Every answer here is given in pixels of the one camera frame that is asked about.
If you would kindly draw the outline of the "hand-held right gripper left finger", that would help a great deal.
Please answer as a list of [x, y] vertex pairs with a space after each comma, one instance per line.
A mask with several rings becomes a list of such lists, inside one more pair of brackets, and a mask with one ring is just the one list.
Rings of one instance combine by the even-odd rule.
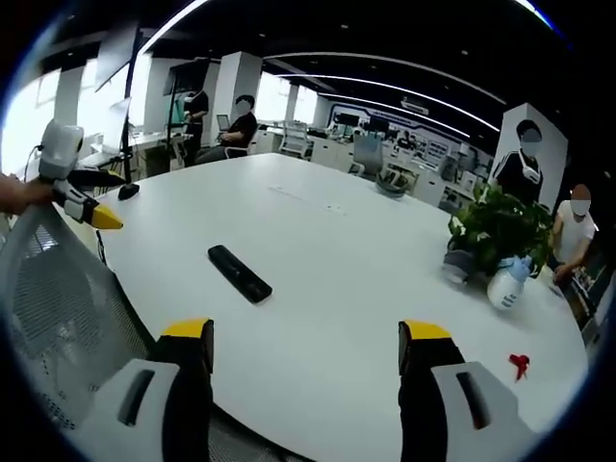
[[214, 321], [169, 326], [95, 394], [76, 442], [89, 461], [208, 461]]

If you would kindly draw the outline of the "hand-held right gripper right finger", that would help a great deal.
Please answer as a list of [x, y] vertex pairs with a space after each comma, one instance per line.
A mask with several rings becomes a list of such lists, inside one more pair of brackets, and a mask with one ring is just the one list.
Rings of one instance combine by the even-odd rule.
[[520, 461], [539, 439], [511, 390], [436, 324], [398, 323], [398, 375], [402, 461]]

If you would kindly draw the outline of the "person's left hand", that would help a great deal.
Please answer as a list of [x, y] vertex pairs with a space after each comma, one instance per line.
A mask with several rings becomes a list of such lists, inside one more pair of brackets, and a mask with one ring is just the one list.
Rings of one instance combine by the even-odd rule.
[[21, 215], [30, 205], [52, 202], [53, 196], [52, 186], [39, 179], [23, 182], [13, 174], [1, 174], [0, 209], [2, 213]]

